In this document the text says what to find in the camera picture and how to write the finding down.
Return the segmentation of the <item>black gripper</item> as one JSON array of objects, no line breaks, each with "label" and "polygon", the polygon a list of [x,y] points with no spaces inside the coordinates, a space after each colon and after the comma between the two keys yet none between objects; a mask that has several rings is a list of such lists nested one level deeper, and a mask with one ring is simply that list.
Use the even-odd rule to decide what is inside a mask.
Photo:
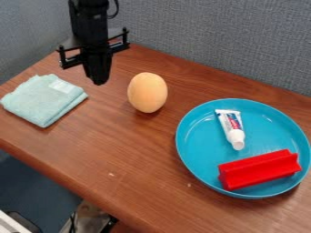
[{"label": "black gripper", "polygon": [[82,65],[94,84],[107,83],[114,53],[128,48],[128,30],[110,36],[108,20],[119,13],[119,1],[110,15],[110,0],[68,0],[72,27],[71,45],[60,45],[62,68]]}]

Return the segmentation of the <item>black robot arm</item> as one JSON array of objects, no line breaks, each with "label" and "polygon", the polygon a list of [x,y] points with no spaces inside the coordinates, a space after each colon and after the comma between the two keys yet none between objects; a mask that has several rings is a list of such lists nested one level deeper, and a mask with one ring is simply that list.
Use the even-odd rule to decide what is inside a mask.
[{"label": "black robot arm", "polygon": [[82,65],[94,84],[103,85],[110,78],[114,54],[128,49],[128,30],[108,28],[110,0],[68,0],[72,35],[59,45],[60,67],[68,69]]}]

